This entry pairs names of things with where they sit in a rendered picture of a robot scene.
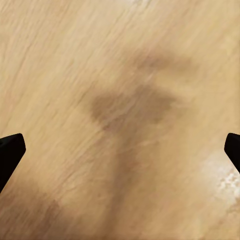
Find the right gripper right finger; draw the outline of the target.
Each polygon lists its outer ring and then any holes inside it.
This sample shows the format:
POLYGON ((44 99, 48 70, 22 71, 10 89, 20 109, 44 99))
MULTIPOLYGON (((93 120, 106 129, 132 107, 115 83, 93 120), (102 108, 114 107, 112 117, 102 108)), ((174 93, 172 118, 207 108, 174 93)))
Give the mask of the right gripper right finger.
POLYGON ((235 133, 229 133, 227 135, 224 151, 235 165, 240 173, 240 135, 235 133))

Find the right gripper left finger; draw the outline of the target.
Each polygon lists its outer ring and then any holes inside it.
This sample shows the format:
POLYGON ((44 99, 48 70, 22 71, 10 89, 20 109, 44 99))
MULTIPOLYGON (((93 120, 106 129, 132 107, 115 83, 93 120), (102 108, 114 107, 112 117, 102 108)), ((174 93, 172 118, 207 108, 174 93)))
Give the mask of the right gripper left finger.
POLYGON ((26 152, 22 133, 0 138, 0 193, 26 152))

